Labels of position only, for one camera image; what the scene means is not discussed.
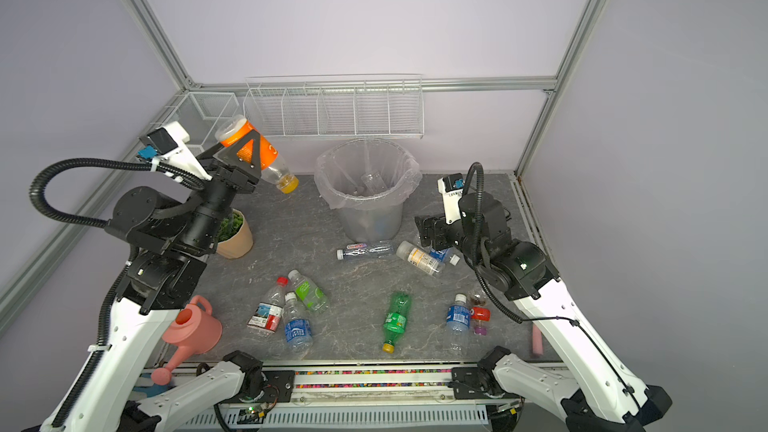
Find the orange label bottle yellow cap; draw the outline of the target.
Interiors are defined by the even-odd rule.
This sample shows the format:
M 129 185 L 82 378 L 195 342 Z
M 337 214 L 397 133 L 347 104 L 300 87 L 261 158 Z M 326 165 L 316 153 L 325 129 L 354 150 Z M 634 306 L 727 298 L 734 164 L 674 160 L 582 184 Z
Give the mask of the orange label bottle yellow cap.
M 215 132 L 222 152 L 235 154 L 238 163 L 251 172 L 259 172 L 259 179 L 274 185 L 284 194 L 292 193 L 299 185 L 278 150 L 256 129 L 244 115 L 235 115 Z

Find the green soda bottle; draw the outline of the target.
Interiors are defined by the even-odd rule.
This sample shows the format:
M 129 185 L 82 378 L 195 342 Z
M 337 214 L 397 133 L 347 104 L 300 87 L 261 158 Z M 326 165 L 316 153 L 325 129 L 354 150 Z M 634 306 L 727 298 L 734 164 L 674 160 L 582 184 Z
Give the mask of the green soda bottle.
M 411 296 L 403 291 L 395 291 L 391 298 L 389 309 L 382 329 L 384 334 L 382 350 L 393 354 L 399 339 L 405 334 L 408 316 L 412 306 Z

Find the lime green label bottle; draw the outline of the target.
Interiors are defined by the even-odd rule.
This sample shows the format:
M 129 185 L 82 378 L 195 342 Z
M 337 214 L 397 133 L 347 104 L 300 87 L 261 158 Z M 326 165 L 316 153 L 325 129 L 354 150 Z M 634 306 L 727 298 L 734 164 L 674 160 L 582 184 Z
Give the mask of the lime green label bottle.
M 302 301 L 307 309 L 313 312 L 321 312 L 328 307 L 327 295 L 310 278 L 301 274 L 298 270 L 290 271 L 288 278 L 297 298 Z

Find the blue label white cap bottle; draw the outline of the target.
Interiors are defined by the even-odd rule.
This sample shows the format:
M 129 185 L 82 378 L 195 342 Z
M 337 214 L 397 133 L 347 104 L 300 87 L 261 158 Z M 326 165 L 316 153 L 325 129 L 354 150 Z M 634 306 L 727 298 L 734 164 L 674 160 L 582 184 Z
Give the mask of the blue label white cap bottle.
M 282 321 L 289 351 L 296 358 L 303 359 L 311 349 L 314 338 L 307 309 L 294 292 L 285 295 Z

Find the red cap clear bottle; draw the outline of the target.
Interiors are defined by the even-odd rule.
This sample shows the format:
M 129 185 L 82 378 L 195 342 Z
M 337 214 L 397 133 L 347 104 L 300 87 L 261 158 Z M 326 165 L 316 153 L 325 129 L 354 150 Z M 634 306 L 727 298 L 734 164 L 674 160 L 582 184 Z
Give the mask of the red cap clear bottle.
M 287 277 L 278 277 L 249 318 L 247 326 L 261 335 L 274 334 L 280 324 L 285 306 Z

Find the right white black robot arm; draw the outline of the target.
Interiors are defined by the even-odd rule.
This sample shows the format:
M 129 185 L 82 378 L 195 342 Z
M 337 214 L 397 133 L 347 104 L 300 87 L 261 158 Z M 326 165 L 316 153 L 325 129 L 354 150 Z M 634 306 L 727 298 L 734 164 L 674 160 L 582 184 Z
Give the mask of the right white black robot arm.
M 505 207 L 485 190 L 482 165 L 441 177 L 437 189 L 442 214 L 415 219 L 422 244 L 455 248 L 490 302 L 513 322 L 534 324 L 569 372 L 555 376 L 497 346 L 478 363 L 491 383 L 547 410 L 570 431 L 642 431 L 662 419 L 672 398 L 610 349 L 546 253 L 513 237 Z

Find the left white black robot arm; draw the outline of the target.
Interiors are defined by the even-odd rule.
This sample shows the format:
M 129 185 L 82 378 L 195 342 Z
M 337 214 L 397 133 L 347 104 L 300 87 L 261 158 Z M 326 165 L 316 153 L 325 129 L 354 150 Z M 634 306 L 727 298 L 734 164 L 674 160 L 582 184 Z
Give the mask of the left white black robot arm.
M 261 362 L 235 351 L 168 393 L 130 399 L 155 345 L 190 304 L 234 198 L 252 192 L 261 177 L 262 139 L 256 131 L 222 139 L 189 164 L 172 160 L 182 143 L 165 129 L 151 132 L 143 142 L 135 162 L 67 159 L 48 166 L 31 183 L 30 201 L 42 215 L 101 229 L 130 247 L 102 302 L 96 342 L 67 395 L 43 422 L 45 431 L 172 431 L 222 401 L 257 399 L 266 388 Z M 137 187 L 120 198 L 108 220 L 70 214 L 54 208 L 45 192 L 56 176 L 77 168 L 158 172 L 190 195 L 179 202 Z

